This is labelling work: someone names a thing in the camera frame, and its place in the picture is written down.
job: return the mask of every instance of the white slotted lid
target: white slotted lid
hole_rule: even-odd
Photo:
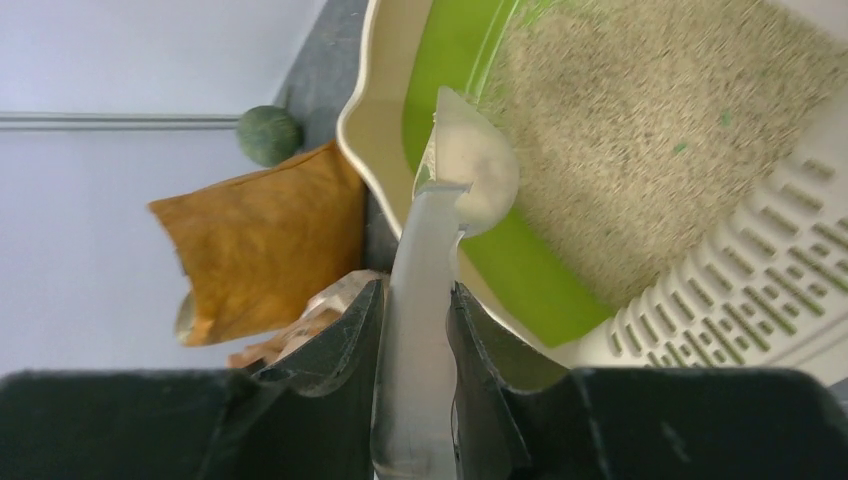
[[[848,376],[848,90],[654,287],[580,340],[577,365],[782,366]]]

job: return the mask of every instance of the scoop handle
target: scoop handle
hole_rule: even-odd
[[[371,457],[381,480],[457,475],[451,433],[457,373],[446,320],[461,237],[455,205],[466,190],[422,190],[398,245],[372,415]]]

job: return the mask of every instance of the green ball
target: green ball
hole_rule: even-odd
[[[303,133],[285,108],[254,107],[239,118],[236,126],[241,151],[263,167],[274,167],[303,145]]]

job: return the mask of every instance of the beige litter box rim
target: beige litter box rim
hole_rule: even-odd
[[[371,0],[365,12],[359,73],[336,124],[339,148],[359,172],[400,238],[412,203],[413,173],[403,152],[402,114],[409,80],[432,0]],[[553,357],[507,313],[468,257],[459,252],[460,281],[489,315],[522,340]]]

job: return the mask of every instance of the white scoop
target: white scoop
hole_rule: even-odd
[[[456,249],[509,212],[519,167],[507,139],[447,87],[400,238],[375,385],[371,458],[380,479],[457,478],[451,408],[456,364],[445,321]]]

